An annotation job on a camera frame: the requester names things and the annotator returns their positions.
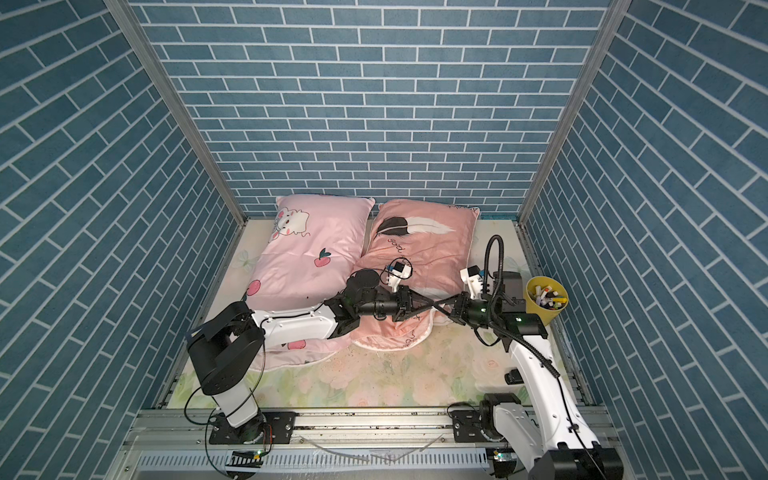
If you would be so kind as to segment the salmon pink feather pillow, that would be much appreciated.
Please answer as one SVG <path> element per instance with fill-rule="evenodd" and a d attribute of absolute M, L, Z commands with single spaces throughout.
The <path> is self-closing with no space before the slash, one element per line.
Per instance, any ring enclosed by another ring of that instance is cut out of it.
<path fill-rule="evenodd" d="M 460 293 L 460 271 L 468 266 L 479 210 L 456 205 L 399 199 L 383 204 L 374 220 L 362 257 L 353 269 L 373 269 L 388 289 L 384 269 L 395 259 L 406 259 L 411 276 L 402 285 L 434 300 Z M 436 325 L 449 322 L 429 310 L 396 322 L 390 315 L 379 321 L 363 316 L 351 333 L 358 347 L 373 351 L 402 351 L 427 339 Z"/>

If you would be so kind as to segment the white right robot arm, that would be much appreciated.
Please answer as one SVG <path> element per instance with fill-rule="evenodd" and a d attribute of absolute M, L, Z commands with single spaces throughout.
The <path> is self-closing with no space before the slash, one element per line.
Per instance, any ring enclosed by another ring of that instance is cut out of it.
<path fill-rule="evenodd" d="M 530 479 L 621 479 L 616 451 L 601 445 L 554 363 L 545 326 L 536 314 L 507 311 L 504 298 L 473 299 L 464 292 L 434 308 L 474 331 L 492 331 L 520 374 L 535 418 L 514 402 L 493 403 L 486 417 L 503 437 Z"/>

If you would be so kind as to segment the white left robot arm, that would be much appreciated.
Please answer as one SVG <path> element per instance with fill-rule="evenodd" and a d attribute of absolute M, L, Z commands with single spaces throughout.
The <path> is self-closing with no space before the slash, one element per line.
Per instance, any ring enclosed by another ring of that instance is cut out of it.
<path fill-rule="evenodd" d="M 253 310 L 244 301 L 229 304 L 185 335 L 200 389 L 219 409 L 207 423 L 242 429 L 264 422 L 246 374 L 254 359 L 264 357 L 269 348 L 343 337 L 357 329 L 364 316 L 401 321 L 440 310 L 451 300 L 433 300 L 408 286 L 386 288 L 377 271 L 363 269 L 352 274 L 343 290 L 315 306 L 264 311 Z"/>

